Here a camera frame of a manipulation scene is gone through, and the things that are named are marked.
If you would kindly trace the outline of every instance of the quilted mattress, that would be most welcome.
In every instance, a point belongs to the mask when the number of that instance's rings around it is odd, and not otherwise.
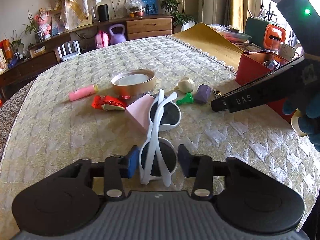
[[[106,94],[111,79],[120,72],[148,68],[156,73],[157,85],[168,95],[184,76],[226,93],[238,87],[236,73],[215,57],[172,36],[127,41],[94,50],[45,71],[33,83],[13,124],[0,169],[0,237],[18,232],[11,213],[15,195],[79,158],[103,161],[141,146],[145,136],[134,131],[124,112],[104,112],[91,107],[92,98],[70,102],[68,93],[93,83]],[[268,106],[237,113],[215,113],[210,104],[180,106],[180,125],[160,132],[177,148],[185,144],[193,154],[216,161],[236,157],[297,191],[310,213],[320,185],[320,155],[307,137],[298,137],[290,125]],[[178,167],[172,184],[161,181],[141,185],[136,174],[124,179],[126,191],[190,190],[193,179],[184,178]],[[214,193],[223,178],[214,177]]]

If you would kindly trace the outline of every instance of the white sunglasses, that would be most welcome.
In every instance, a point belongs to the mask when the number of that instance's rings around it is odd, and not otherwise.
[[[146,185],[156,179],[162,179],[166,187],[171,184],[171,175],[178,165],[177,153],[170,141],[159,137],[159,131],[170,130],[180,123],[181,111],[172,102],[176,98],[176,92],[164,98],[164,91],[160,89],[150,107],[147,140],[139,152],[141,184]]]

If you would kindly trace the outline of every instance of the plastic bag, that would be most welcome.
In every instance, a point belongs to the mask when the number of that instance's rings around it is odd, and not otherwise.
[[[228,31],[225,27],[219,24],[211,24],[211,28],[213,28],[217,33],[225,37],[228,41],[236,41],[236,42],[246,42],[251,39],[251,36],[245,33],[234,33]]]
[[[127,0],[124,4],[130,17],[141,17],[144,15],[146,6],[141,0]]]

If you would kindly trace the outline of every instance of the metal rivet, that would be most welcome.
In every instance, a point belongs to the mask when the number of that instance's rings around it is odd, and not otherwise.
[[[109,197],[120,197],[122,195],[122,191],[119,189],[110,189],[107,191],[107,196]]]
[[[199,188],[195,190],[195,195],[198,197],[207,197],[210,195],[210,191],[204,188]]]

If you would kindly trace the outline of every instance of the gloved hand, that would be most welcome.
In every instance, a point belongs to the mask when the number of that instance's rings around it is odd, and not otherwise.
[[[285,101],[283,105],[284,114],[292,114],[296,110],[290,100]],[[316,132],[311,119],[320,117],[320,92],[317,93],[308,103],[306,107],[306,115],[299,117],[298,124],[301,131],[309,135],[310,142],[315,146],[316,150],[320,152],[320,132]]]

